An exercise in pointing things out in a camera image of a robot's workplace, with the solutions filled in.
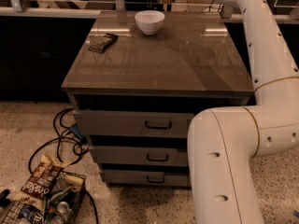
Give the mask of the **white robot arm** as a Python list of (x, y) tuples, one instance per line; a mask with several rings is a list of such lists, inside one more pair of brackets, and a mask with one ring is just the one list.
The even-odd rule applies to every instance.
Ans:
[(256, 103), (209, 108), (192, 119), (187, 148), (195, 218), (263, 224), (249, 161), (299, 145), (298, 67), (266, 0), (217, 1), (242, 13)]

